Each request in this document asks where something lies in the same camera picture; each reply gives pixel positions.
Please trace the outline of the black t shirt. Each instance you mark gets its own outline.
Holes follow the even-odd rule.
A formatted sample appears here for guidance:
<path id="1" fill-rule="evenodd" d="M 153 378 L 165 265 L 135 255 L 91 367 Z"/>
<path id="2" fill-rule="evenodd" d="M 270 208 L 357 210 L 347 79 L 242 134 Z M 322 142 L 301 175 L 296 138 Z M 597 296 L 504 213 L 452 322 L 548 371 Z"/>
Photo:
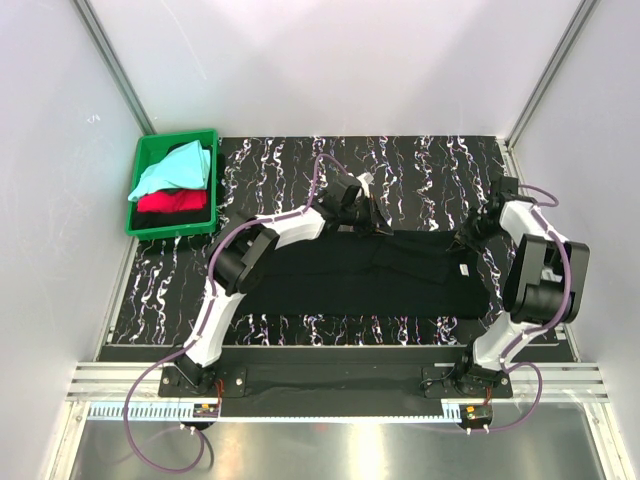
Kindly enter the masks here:
<path id="1" fill-rule="evenodd" d="M 478 255 L 454 232 L 337 232 L 276 250 L 240 315 L 439 316 L 478 319 L 489 292 Z"/>

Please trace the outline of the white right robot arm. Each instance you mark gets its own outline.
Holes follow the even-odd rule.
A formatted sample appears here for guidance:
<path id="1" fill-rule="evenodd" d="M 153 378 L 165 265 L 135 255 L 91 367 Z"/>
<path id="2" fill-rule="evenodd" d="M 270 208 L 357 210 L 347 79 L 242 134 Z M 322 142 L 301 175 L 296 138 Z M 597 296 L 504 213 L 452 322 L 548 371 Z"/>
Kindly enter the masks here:
<path id="1" fill-rule="evenodd" d="M 469 211 L 449 247 L 478 253 L 499 234 L 516 246 L 502 292 L 503 311 L 452 369 L 451 381 L 470 397 L 499 386 L 525 346 L 558 324 L 572 322 L 581 305 L 589 247 L 560 234 L 545 219 L 545 204 L 520 188 L 514 177 L 493 180 L 487 201 Z"/>

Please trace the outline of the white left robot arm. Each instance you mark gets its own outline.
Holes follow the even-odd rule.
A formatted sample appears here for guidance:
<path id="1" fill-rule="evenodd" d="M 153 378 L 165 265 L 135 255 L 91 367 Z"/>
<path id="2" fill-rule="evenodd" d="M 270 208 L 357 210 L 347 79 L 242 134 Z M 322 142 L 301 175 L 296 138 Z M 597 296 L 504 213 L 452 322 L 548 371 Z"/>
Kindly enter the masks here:
<path id="1" fill-rule="evenodd" d="M 204 300 L 184 352 L 174 359 L 181 384 L 196 396 L 215 386 L 214 364 L 236 309 L 266 274 L 273 253 L 345 226 L 358 233 L 393 233 L 370 191 L 373 175 L 341 174 L 311 202 L 274 215 L 239 212 L 214 242 Z"/>

